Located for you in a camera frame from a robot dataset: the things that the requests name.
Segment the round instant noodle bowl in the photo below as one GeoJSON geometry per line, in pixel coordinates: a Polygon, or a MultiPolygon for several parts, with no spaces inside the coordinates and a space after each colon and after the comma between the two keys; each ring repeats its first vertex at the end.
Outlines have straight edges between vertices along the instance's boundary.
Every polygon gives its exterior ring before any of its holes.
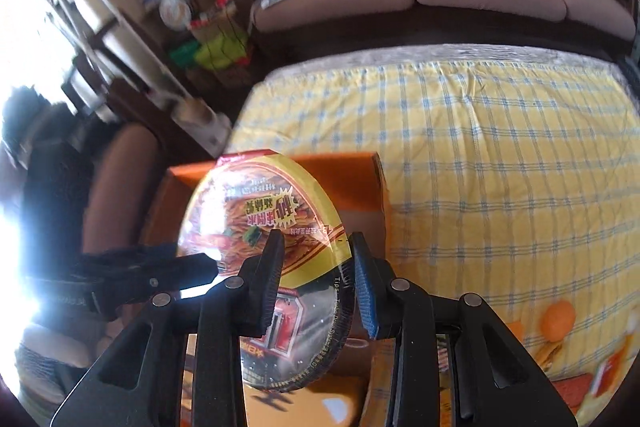
{"type": "Polygon", "coordinates": [[[247,284],[238,329],[250,387],[297,390],[337,359],[355,311],[352,253],[333,202],[298,162],[270,150],[220,158],[186,207],[178,247],[213,258],[217,281],[247,284]]]}

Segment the orange ball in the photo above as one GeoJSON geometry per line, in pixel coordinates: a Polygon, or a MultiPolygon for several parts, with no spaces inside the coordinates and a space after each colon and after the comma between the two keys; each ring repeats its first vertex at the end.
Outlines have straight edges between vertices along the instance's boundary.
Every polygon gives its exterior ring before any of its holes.
{"type": "Polygon", "coordinates": [[[544,311],[539,322],[542,337],[549,343],[557,343],[563,340],[573,329],[576,320],[576,311],[567,300],[552,303],[544,311]]]}

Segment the yellow plaid tablecloth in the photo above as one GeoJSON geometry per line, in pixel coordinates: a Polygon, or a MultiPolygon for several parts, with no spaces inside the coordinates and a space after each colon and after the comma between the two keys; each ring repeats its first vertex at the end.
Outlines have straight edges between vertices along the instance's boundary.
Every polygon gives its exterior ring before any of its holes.
{"type": "Polygon", "coordinates": [[[639,421],[639,106],[601,61],[433,60],[276,72],[250,94],[229,150],[374,152],[395,271],[436,295],[482,295],[544,345],[548,306],[575,324],[554,377],[625,355],[578,412],[639,421]]]}

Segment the orange cardboard box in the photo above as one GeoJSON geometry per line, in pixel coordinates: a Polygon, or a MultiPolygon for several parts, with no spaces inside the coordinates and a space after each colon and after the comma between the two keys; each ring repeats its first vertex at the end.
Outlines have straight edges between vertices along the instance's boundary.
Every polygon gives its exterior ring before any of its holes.
{"type": "Polygon", "coordinates": [[[375,153],[286,157],[253,150],[171,168],[142,239],[206,254],[221,279],[239,273],[272,231],[285,256],[264,335],[242,338],[247,421],[252,426],[355,426],[371,347],[358,317],[348,238],[375,256],[387,246],[388,198],[375,153]]]}

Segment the green bag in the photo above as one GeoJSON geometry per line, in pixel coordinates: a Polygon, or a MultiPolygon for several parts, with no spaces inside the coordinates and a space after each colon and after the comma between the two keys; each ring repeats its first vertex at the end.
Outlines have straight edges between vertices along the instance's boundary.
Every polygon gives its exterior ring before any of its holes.
{"type": "Polygon", "coordinates": [[[243,31],[223,31],[198,48],[194,61],[212,72],[226,69],[247,59],[247,40],[243,31]]]}

